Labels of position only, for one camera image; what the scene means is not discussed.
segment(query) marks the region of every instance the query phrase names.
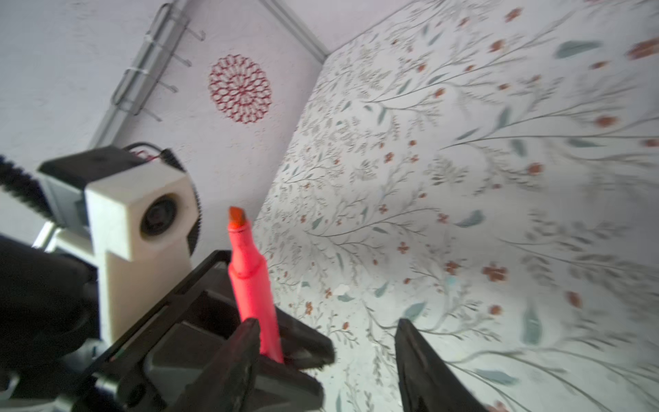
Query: red circular pattern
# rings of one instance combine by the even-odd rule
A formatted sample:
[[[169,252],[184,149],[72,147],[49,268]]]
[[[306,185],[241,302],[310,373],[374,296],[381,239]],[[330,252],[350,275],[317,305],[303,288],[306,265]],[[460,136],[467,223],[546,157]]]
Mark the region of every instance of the red circular pattern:
[[[208,88],[217,108],[236,122],[262,119],[272,103],[265,72],[252,59],[241,55],[218,60],[210,73]]]

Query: red flower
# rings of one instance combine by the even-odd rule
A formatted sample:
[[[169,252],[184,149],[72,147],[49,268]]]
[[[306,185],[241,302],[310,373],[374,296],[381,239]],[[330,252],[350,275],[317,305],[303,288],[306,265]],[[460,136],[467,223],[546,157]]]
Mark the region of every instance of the red flower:
[[[460,265],[458,265],[457,263],[451,260],[446,264],[445,270],[446,272],[449,272],[451,275],[455,276],[455,270],[458,269],[459,267]]]
[[[499,305],[492,305],[490,309],[488,310],[490,314],[493,314],[494,316],[501,314],[503,312],[503,309]]]
[[[240,123],[262,119],[272,103],[266,74],[252,59],[241,55],[218,60],[211,70],[208,88],[215,106]]]
[[[542,173],[544,166],[539,163],[531,163],[527,167],[527,173],[531,176],[537,176]]]
[[[505,16],[505,22],[510,23],[511,21],[513,21],[514,19],[519,17],[520,14],[522,14],[522,8],[521,7],[517,7],[516,9],[510,10],[510,13],[508,13]]]
[[[617,123],[617,117],[614,116],[599,116],[595,119],[595,124],[599,127],[609,127]]]
[[[565,292],[565,298],[567,299],[568,302],[570,302],[570,305],[574,306],[575,308],[581,309],[582,306],[581,296],[577,292]]]
[[[482,272],[490,278],[490,281],[496,282],[505,280],[505,275],[508,273],[508,269],[503,267],[497,268],[494,263],[491,263],[491,266],[485,266]]]
[[[492,43],[490,45],[490,53],[501,50],[504,44],[505,42],[503,40],[497,40],[496,42]]]
[[[398,251],[399,251],[401,254],[405,254],[405,253],[407,253],[407,251],[408,251],[409,249],[410,249],[410,247],[407,246],[407,245],[405,244],[405,242],[401,242],[401,245],[398,246]]]
[[[488,412],[508,412],[508,409],[500,401],[497,401],[494,406],[485,405],[485,408]]]
[[[659,37],[646,40],[645,42],[636,43],[634,47],[627,52],[629,60],[642,59],[643,57],[651,56],[659,53]]]
[[[607,61],[598,61],[597,63],[591,64],[590,68],[593,69],[593,70],[594,69],[601,69],[602,67],[606,66],[607,64],[609,64],[609,62],[607,62]]]

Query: highlighter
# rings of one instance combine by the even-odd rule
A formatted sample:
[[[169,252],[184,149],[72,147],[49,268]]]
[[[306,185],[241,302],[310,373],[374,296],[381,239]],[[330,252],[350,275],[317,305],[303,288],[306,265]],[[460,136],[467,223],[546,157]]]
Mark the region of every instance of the highlighter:
[[[233,206],[229,208],[227,229],[233,249],[229,278],[241,321],[244,322],[247,318],[258,319],[261,327],[261,354],[283,363],[268,264],[254,244],[252,228],[243,209]]]

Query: camera lens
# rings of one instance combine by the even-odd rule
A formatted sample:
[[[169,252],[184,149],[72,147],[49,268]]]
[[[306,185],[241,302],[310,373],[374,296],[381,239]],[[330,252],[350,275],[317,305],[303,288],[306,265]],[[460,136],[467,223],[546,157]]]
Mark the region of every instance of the camera lens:
[[[144,213],[140,230],[148,236],[159,235],[169,229],[175,218],[176,202],[174,199],[169,196],[159,197]]]

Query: wallpaper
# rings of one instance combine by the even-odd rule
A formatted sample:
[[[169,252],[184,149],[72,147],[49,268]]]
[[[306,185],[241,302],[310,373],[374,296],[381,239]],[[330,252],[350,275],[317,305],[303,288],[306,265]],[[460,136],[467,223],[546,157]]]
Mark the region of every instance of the wallpaper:
[[[659,409],[658,36],[656,1],[417,1],[329,57],[254,225],[325,411],[401,410],[401,317],[489,411]]]

